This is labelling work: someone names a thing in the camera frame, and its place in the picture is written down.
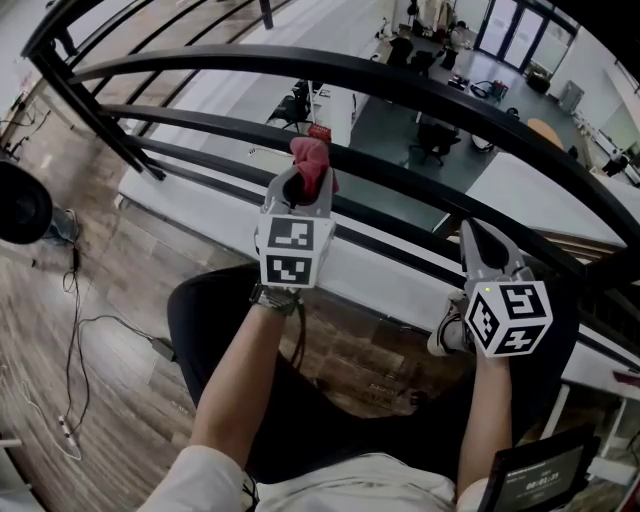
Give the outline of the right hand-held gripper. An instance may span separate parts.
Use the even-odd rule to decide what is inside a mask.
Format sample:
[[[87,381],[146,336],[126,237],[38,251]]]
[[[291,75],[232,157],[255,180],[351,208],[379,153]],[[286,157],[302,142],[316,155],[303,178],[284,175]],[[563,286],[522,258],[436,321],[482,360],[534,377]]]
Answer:
[[[545,284],[491,224],[464,220],[460,245],[469,298],[463,320],[471,340],[488,358],[533,353],[553,321]]]

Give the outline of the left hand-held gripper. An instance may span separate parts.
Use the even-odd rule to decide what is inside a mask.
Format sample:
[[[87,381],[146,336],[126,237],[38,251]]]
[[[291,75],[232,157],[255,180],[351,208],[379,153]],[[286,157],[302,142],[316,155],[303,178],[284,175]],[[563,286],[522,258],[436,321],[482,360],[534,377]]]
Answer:
[[[314,192],[306,191],[296,167],[270,182],[255,233],[263,285],[286,289],[316,286],[336,227],[329,218],[333,169],[326,169],[314,185]]]

